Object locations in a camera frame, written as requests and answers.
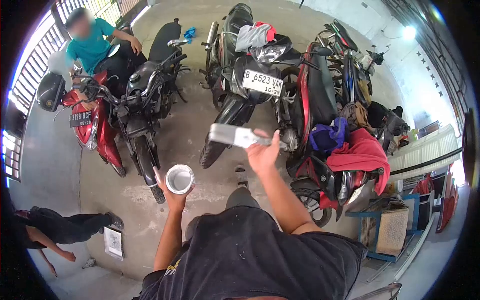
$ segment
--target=kickstand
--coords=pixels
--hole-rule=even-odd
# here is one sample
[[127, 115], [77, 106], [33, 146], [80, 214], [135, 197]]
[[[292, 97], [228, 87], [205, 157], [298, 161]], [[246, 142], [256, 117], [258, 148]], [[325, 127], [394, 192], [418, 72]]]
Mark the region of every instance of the kickstand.
[[191, 71], [190, 67], [187, 66], [187, 65], [180, 65], [179, 66], [179, 70], [177, 71], [177, 73], [181, 72], [181, 71]]
[[185, 100], [185, 99], [183, 98], [183, 96], [180, 94], [180, 91], [179, 91], [178, 86], [177, 86], [176, 84], [173, 84], [172, 87], [173, 87], [173, 91], [179, 95], [180, 99], [181, 99], [184, 103], [188, 103], [188, 101]]

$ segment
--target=motorcycle headlight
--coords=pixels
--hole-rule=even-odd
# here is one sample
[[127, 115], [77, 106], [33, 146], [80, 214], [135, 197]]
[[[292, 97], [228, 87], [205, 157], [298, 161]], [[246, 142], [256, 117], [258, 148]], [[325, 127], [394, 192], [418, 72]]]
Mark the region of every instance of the motorcycle headlight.
[[230, 80], [230, 90], [237, 95], [248, 98], [247, 91], [241, 86], [241, 83], [237, 82], [237, 77], [235, 76], [235, 70], [232, 72], [232, 79]]
[[286, 49], [287, 46], [252, 47], [250, 54], [257, 62], [274, 62]]
[[97, 147], [96, 134], [98, 131], [98, 113], [95, 115], [92, 121], [92, 131], [90, 132], [90, 137], [88, 138], [85, 146], [88, 150], [94, 151]]

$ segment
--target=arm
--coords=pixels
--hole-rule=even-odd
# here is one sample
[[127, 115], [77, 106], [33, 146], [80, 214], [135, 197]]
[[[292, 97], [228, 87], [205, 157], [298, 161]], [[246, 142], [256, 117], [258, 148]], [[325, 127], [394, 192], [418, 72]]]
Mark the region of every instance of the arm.
[[48, 258], [45, 256], [45, 253], [43, 253], [43, 250], [42, 250], [42, 249], [38, 249], [38, 252], [40, 252], [40, 256], [43, 257], [43, 259], [44, 259], [45, 262], [47, 263], [47, 265], [48, 265], [48, 267], [50, 268], [50, 271], [53, 273], [53, 275], [55, 275], [55, 277], [58, 277], [57, 271], [55, 271], [55, 268], [53, 267], [53, 265], [50, 263], [50, 261], [48, 261]]
[[72, 252], [68, 252], [65, 250], [60, 249], [57, 244], [55, 244], [48, 236], [46, 236], [43, 232], [41, 232], [38, 228], [32, 226], [25, 226], [27, 229], [28, 237], [31, 241], [39, 242], [40, 244], [44, 245], [53, 250], [56, 254], [64, 257], [65, 259], [74, 262], [75, 255]]
[[[259, 130], [255, 130], [255, 133], [267, 136], [266, 133]], [[285, 184], [275, 167], [279, 142], [280, 135], [276, 131], [271, 146], [254, 144], [246, 149], [250, 166], [264, 186], [275, 217], [286, 233], [301, 234], [310, 231], [323, 231], [315, 225], [308, 211]]]
[[136, 53], [137, 55], [139, 55], [140, 52], [142, 51], [142, 44], [138, 41], [136, 37], [131, 36], [128, 33], [123, 32], [121, 30], [117, 30], [117, 29], [113, 31], [113, 36], [124, 41], [129, 41], [130, 44], [132, 45], [133, 52]]
[[[70, 77], [73, 77], [74, 74], [75, 74], [74, 69], [73, 69], [73, 68], [70, 69]], [[75, 78], [72, 79], [72, 83], [73, 83], [73, 84], [78, 84], [78, 83], [80, 83], [80, 80], [81, 80], [80, 78], [75, 77]], [[75, 93], [77, 94], [78, 100], [85, 100], [85, 101], [88, 100], [88, 97], [87, 97], [84, 93], [80, 92], [78, 89], [73, 89], [73, 90], [74, 90]], [[92, 102], [90, 102], [90, 103], [82, 102], [82, 103], [80, 103], [80, 104], [81, 104], [86, 110], [93, 110], [93, 109], [95, 109], [95, 107], [96, 107], [96, 102], [94, 102], [94, 101], [92, 101]]]
[[194, 186], [183, 195], [174, 194], [167, 188], [165, 180], [160, 180], [158, 169], [154, 167], [154, 171], [155, 178], [159, 182], [159, 187], [163, 190], [169, 208], [167, 221], [160, 236], [153, 263], [153, 271], [158, 271], [165, 270], [180, 251], [182, 244], [181, 216], [187, 195], [193, 190]]

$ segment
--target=ceiling light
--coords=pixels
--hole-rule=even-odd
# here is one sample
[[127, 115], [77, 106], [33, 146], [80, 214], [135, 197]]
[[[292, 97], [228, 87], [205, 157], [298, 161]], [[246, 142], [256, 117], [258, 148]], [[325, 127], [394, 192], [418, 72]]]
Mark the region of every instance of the ceiling light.
[[407, 26], [403, 29], [403, 38], [406, 40], [411, 40], [415, 38], [417, 31], [412, 26]]

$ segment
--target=hand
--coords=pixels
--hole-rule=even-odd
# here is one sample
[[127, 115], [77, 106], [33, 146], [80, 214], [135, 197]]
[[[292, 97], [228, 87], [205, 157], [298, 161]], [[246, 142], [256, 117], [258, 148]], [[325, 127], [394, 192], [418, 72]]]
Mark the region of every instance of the hand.
[[136, 37], [132, 37], [132, 40], [130, 41], [130, 44], [132, 46], [132, 50], [136, 55], [139, 55], [140, 52], [142, 52], [142, 44], [138, 41]]
[[73, 254], [72, 252], [68, 252], [68, 251], [63, 251], [63, 257], [65, 257], [66, 260], [68, 260], [69, 262], [74, 262], [77, 258], [75, 257], [75, 254]]
[[80, 103], [86, 110], [94, 110], [97, 107], [97, 103], [92, 101], [90, 103], [81, 102]]
[[155, 172], [155, 179], [158, 183], [158, 186], [162, 189], [165, 199], [168, 203], [168, 208], [173, 212], [181, 212], [185, 208], [185, 200], [187, 199], [188, 194], [193, 190], [195, 184], [192, 184], [192, 187], [185, 194], [178, 195], [173, 193], [168, 189], [165, 177], [161, 177], [159, 171], [156, 167], [153, 167]]
[[[268, 134], [260, 129], [253, 131], [258, 136], [267, 137]], [[280, 131], [275, 131], [270, 146], [263, 146], [260, 144], [253, 144], [247, 149], [248, 162], [253, 171], [261, 177], [262, 174], [271, 170], [276, 170], [275, 161], [280, 151]]]
[[53, 275], [55, 275], [55, 277], [58, 277], [57, 271], [55, 271], [55, 268], [53, 267], [53, 265], [48, 264], [48, 267], [49, 267], [50, 271], [53, 273]]

